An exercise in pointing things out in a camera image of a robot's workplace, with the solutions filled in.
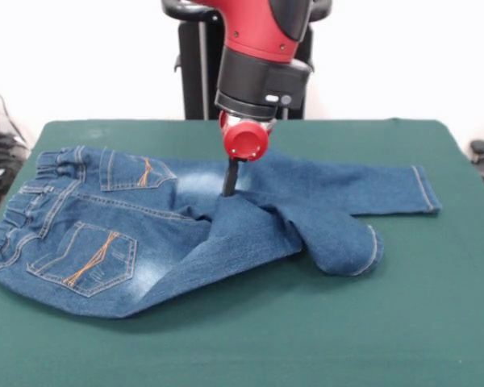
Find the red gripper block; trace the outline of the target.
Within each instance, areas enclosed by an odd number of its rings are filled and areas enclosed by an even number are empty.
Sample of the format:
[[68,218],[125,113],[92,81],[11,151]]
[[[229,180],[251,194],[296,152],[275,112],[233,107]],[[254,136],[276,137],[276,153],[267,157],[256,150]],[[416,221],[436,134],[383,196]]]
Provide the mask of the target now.
[[268,150],[269,137],[276,119],[256,121],[242,118],[226,111],[219,114],[219,128],[223,147],[230,159],[223,181],[222,196],[229,197],[235,193],[238,179],[239,160],[258,160]]

